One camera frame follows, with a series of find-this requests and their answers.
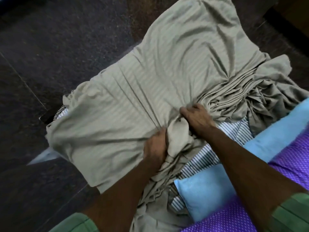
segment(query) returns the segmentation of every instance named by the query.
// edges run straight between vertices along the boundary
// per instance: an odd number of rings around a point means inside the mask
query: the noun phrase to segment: light blue pillow
[[[248,151],[269,162],[288,146],[309,122],[309,98],[244,145]],[[205,169],[192,177],[175,180],[195,222],[206,218],[224,206],[236,194],[222,164]]]

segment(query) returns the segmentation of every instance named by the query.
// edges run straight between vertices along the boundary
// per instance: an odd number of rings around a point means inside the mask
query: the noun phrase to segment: hand
[[[207,110],[199,103],[190,108],[181,107],[180,113],[186,118],[191,128],[196,135],[206,139],[206,134],[210,129],[216,128],[216,124]]]
[[[166,128],[151,136],[144,146],[144,159],[150,160],[157,169],[160,169],[167,155]]]

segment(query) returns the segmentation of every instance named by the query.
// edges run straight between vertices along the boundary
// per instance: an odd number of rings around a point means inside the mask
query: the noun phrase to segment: polka dot pattern
[[[295,141],[284,148],[268,164],[309,190],[309,128],[307,127]],[[183,232],[256,231],[237,196],[221,210],[183,230]]]

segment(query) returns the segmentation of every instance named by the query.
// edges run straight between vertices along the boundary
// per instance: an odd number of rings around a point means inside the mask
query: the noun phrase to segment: green shirt
[[[297,193],[282,203],[272,214],[266,232],[309,231],[309,194]],[[98,232],[95,223],[82,213],[74,213],[50,232]]]

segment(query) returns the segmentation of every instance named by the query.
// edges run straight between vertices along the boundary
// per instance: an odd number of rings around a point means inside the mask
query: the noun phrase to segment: forearm
[[[306,190],[213,128],[204,135],[222,162],[238,196],[257,229],[262,231],[272,212],[291,195]]]
[[[152,160],[142,160],[83,213],[101,232],[129,231],[142,192],[157,169]]]

